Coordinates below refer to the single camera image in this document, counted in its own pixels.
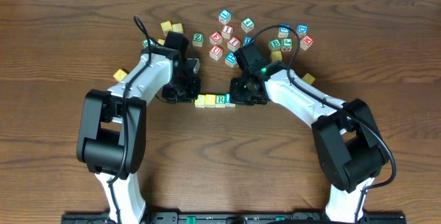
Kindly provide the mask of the green block R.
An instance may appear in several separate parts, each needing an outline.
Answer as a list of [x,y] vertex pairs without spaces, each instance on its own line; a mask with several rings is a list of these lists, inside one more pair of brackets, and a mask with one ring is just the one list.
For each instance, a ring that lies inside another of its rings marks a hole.
[[217,94],[216,100],[215,100],[215,107],[216,108],[225,108],[226,107],[225,98],[226,98],[226,96],[224,94]]

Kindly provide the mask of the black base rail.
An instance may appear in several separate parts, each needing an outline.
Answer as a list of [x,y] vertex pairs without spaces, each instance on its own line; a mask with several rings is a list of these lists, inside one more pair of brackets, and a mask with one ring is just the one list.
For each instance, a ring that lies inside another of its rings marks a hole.
[[[149,224],[266,224],[266,223],[332,223],[320,212],[293,214],[178,214],[155,212],[141,219]],[[365,213],[358,221],[364,224],[406,224],[404,214]]]

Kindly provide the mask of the yellow block right cluster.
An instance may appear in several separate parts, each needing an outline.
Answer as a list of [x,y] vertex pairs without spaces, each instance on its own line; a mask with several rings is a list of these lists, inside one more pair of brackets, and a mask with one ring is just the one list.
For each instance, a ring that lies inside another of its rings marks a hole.
[[270,59],[271,59],[271,62],[282,61],[283,54],[280,50],[272,51],[270,54]]

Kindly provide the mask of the yellow block S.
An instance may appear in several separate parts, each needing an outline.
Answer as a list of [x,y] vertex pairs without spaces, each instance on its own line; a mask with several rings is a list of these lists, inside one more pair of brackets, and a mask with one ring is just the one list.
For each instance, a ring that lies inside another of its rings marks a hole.
[[175,23],[172,25],[172,31],[177,33],[183,33],[183,24],[182,23]]

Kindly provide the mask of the blue block d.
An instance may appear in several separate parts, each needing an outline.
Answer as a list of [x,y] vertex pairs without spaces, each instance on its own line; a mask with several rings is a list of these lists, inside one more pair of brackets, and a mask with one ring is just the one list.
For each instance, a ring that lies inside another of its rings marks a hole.
[[298,36],[300,38],[303,38],[304,36],[307,35],[309,30],[309,26],[305,25],[305,24],[298,24],[297,29],[296,29],[296,33],[298,34]]
[[254,38],[251,36],[245,36],[244,40],[243,40],[243,45],[247,45],[249,43],[254,42]]

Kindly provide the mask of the green block Z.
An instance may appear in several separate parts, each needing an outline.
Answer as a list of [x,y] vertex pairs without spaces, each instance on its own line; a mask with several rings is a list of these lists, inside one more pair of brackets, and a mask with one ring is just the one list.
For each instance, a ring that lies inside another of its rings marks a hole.
[[200,32],[195,32],[192,35],[192,45],[195,47],[203,47],[204,34]]

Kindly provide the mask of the red block E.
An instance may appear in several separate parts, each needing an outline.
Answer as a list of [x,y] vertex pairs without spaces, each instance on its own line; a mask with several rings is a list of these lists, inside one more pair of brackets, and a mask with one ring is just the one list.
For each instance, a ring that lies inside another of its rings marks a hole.
[[215,31],[209,36],[209,41],[212,45],[220,45],[223,42],[223,36],[220,32]]

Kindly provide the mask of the green block 4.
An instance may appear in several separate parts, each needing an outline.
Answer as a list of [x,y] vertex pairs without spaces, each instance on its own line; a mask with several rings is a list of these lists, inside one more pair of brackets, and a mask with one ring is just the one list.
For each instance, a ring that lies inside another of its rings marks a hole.
[[253,29],[254,29],[254,26],[255,26],[255,22],[254,22],[254,20],[253,20],[252,18],[250,18],[250,17],[247,17],[247,18],[245,18],[245,19],[243,19],[243,20],[241,21],[241,28],[243,29],[243,31],[244,31],[245,33],[248,33],[248,32],[250,32],[251,30],[253,30]]

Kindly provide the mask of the blue block 5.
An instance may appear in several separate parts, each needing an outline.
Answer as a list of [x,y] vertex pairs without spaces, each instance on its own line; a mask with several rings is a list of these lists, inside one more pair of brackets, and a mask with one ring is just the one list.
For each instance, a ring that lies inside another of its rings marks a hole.
[[290,33],[290,25],[282,23],[278,29],[278,38],[286,39]]

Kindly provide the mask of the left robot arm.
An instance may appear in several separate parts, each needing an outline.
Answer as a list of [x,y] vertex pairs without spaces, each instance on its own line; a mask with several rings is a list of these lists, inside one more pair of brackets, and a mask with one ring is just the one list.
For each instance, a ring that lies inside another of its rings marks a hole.
[[163,45],[147,44],[138,65],[121,82],[86,94],[76,157],[101,182],[110,211],[65,214],[62,223],[148,221],[137,174],[145,154],[147,105],[159,90],[169,103],[190,103],[197,98],[200,63],[186,58],[188,45],[183,34],[168,32]]

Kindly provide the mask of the yellow block C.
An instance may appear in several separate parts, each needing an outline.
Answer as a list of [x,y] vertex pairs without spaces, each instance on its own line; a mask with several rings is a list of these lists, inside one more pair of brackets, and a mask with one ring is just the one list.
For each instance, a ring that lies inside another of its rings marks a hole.
[[198,97],[194,100],[194,105],[196,108],[204,108],[205,107],[205,95],[199,94]]

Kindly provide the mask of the blue block top L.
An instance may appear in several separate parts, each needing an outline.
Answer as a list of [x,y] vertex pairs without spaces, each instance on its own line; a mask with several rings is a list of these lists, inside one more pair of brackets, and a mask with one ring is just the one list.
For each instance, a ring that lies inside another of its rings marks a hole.
[[232,19],[232,14],[230,11],[223,9],[219,15],[218,15],[218,20],[223,24],[223,25],[227,25]]

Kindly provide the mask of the red block U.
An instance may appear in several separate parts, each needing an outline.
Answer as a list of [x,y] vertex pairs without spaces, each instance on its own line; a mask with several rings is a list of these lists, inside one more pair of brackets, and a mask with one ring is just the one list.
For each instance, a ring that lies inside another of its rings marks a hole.
[[214,45],[210,50],[209,50],[209,56],[218,61],[223,55],[223,49],[219,46],[219,45]]

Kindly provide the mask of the green block B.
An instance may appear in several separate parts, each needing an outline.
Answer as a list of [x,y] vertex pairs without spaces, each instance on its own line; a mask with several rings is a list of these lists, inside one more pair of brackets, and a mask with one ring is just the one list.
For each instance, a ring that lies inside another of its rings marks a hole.
[[282,48],[280,39],[272,39],[269,41],[268,48],[271,52],[280,51]]

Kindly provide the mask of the blue block l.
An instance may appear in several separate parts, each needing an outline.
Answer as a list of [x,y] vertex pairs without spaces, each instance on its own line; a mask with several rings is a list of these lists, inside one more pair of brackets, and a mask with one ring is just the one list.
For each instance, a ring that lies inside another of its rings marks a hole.
[[236,106],[235,103],[232,103],[231,95],[229,93],[227,93],[225,95],[225,106],[226,107],[231,107],[231,108],[234,108]]
[[223,9],[219,15],[218,15],[218,20],[223,24],[223,25],[227,25],[232,19],[232,14],[230,11]]

